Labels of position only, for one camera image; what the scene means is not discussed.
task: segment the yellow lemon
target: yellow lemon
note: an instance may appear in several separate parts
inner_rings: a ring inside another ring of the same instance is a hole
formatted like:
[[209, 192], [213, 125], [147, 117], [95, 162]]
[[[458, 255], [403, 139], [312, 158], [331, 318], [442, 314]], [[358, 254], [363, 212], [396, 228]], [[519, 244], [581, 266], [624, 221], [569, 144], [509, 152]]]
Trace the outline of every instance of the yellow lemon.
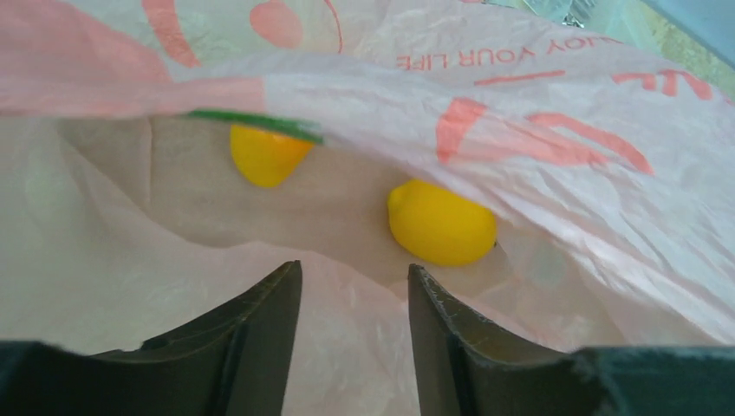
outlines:
[[312, 147], [307, 141], [254, 127], [232, 126], [230, 130], [235, 166], [250, 182], [263, 188], [280, 185]]
[[474, 263], [498, 237], [490, 210], [417, 179], [391, 191], [388, 219], [398, 244], [439, 266]]

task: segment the green strip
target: green strip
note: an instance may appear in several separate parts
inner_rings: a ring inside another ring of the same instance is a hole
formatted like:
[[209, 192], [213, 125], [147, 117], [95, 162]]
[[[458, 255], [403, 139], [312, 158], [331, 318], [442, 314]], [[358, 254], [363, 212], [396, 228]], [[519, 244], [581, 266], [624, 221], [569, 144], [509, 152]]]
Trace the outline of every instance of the green strip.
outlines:
[[226, 121], [232, 124], [257, 127], [272, 133], [280, 133], [293, 137], [294, 139], [309, 141], [317, 145], [324, 144], [324, 138], [319, 134], [313, 133], [316, 125], [308, 121], [277, 119], [262, 114], [242, 114], [219, 110], [194, 110], [187, 115], [200, 119]]

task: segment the crumpled plastic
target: crumpled plastic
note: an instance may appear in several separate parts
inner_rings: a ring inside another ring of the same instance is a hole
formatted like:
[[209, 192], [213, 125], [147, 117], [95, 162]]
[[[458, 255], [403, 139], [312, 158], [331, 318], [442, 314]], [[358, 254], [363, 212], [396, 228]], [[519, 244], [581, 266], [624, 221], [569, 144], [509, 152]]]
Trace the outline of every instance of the crumpled plastic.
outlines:
[[[300, 259], [283, 413], [418, 414], [421, 261], [385, 207], [417, 177], [496, 212], [487, 258], [427, 266], [509, 330], [565, 351], [733, 342], [735, 110], [716, 88], [518, 10], [269, 4], [0, 5], [0, 336], [134, 349]], [[325, 146], [257, 189], [228, 126], [180, 116], [197, 108], [308, 120]]]

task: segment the pink circle print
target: pink circle print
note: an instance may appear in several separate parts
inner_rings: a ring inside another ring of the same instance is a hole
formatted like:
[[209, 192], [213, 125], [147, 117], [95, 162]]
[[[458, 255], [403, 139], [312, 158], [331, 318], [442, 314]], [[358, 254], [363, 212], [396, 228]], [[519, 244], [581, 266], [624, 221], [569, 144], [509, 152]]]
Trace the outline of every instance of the pink circle print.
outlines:
[[268, 0], [253, 7], [250, 26], [278, 48], [296, 49], [303, 40], [301, 20], [283, 0]]

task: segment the plastic bag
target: plastic bag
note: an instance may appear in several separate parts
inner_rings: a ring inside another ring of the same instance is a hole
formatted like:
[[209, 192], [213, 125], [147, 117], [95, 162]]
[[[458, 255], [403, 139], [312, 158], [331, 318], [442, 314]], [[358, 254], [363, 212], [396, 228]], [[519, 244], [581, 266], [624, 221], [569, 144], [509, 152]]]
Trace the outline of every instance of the plastic bag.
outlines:
[[[430, 271], [508, 329], [733, 342], [735, 109], [715, 88], [518, 10], [269, 4], [3, 2], [0, 336], [136, 348], [298, 258], [284, 414], [416, 414], [418, 260], [385, 213], [410, 175], [498, 215], [499, 249]], [[198, 108], [306, 120], [326, 146], [256, 190], [226, 125], [163, 117]]]

